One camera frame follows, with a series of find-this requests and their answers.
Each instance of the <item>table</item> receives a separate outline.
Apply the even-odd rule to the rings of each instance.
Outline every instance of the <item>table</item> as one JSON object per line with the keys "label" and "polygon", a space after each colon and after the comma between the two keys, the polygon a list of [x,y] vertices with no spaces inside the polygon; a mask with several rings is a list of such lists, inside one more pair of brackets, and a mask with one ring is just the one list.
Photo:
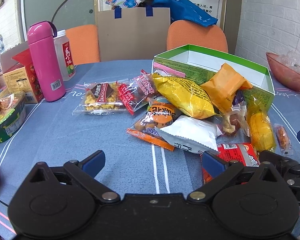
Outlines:
{"label": "table", "polygon": [[[18,186],[38,161],[62,166],[66,161],[82,160],[101,149],[106,165],[96,179],[116,191],[125,193],[176,193],[188,195],[202,185],[199,155],[176,148],[163,150],[126,133],[145,112],[112,115],[72,115],[84,95],[85,82],[116,81],[132,78],[141,69],[151,71],[151,60],[112,61],[79,65],[76,75],[66,85],[66,95],[56,102],[41,101],[26,105],[27,117],[18,132],[0,144],[0,235],[15,236],[7,217],[7,206]],[[276,96],[269,110],[272,123],[287,128],[300,162],[300,93],[280,85],[274,79]],[[218,142],[230,142],[223,137]],[[236,142],[243,142],[236,137]],[[300,235],[300,218],[293,231]]]}

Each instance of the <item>white wall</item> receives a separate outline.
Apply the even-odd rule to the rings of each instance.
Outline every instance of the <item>white wall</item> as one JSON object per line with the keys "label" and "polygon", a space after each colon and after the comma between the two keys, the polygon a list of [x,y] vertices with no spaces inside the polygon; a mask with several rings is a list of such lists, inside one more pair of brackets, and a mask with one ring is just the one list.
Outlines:
{"label": "white wall", "polygon": [[4,0],[0,7],[0,34],[5,50],[20,43],[16,21],[15,0]]}
{"label": "white wall", "polygon": [[242,0],[235,54],[268,66],[267,51],[300,56],[299,34],[300,0]]}

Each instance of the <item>yellow wrapped bread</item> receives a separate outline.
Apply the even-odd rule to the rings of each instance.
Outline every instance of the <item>yellow wrapped bread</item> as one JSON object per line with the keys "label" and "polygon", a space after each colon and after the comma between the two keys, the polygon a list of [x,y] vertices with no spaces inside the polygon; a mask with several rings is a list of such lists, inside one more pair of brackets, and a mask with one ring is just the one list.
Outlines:
{"label": "yellow wrapped bread", "polygon": [[215,114],[209,96],[195,82],[179,77],[163,77],[157,73],[152,77],[158,92],[184,114],[196,119]]}
{"label": "yellow wrapped bread", "polygon": [[263,107],[254,98],[248,106],[248,124],[250,126],[251,143],[258,152],[264,150],[274,151],[276,142],[272,131],[270,119]]}

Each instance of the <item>orange snack package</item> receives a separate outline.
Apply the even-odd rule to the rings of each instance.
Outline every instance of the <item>orange snack package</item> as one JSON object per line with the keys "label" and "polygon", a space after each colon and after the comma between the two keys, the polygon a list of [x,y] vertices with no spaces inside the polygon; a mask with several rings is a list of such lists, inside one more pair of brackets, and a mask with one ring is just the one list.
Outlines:
{"label": "orange snack package", "polygon": [[249,89],[252,85],[230,65],[224,63],[220,70],[200,87],[207,92],[212,104],[225,114],[231,111],[237,90]]}
{"label": "orange snack package", "polygon": [[173,151],[174,146],[167,143],[154,127],[162,128],[171,125],[181,112],[164,97],[148,98],[148,101],[149,107],[146,114],[131,128],[128,128],[127,133]]}

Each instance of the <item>chair backrest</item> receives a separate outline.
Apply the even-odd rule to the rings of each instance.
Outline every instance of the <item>chair backrest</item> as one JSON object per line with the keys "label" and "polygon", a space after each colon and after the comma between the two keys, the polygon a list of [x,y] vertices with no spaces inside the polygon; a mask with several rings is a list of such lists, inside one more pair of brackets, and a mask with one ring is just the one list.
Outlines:
{"label": "chair backrest", "polygon": [[185,20],[173,22],[168,30],[167,50],[187,44],[228,53],[226,36],[218,26],[203,27]]}
{"label": "chair backrest", "polygon": [[88,24],[68,29],[66,36],[70,41],[71,55],[75,65],[100,62],[96,25]]}

